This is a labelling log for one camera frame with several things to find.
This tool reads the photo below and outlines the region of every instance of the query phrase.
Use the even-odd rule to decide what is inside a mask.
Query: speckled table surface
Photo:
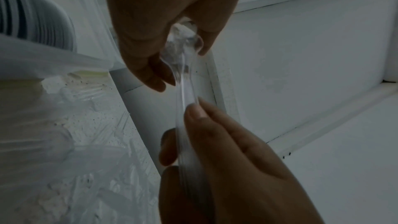
[[[125,149],[126,155],[118,161],[113,173],[95,170],[51,181],[39,194],[13,209],[8,221],[14,224],[158,223],[160,175],[110,75],[71,74],[48,78],[41,84],[47,94],[61,90],[80,94],[95,90],[100,94],[92,106],[50,123],[69,131],[75,149],[114,146]]]

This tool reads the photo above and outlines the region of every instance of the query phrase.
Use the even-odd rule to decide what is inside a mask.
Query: clear plastic bin
[[[112,70],[125,65],[109,30],[111,26],[105,0],[54,0],[71,17],[78,53],[114,62]]]

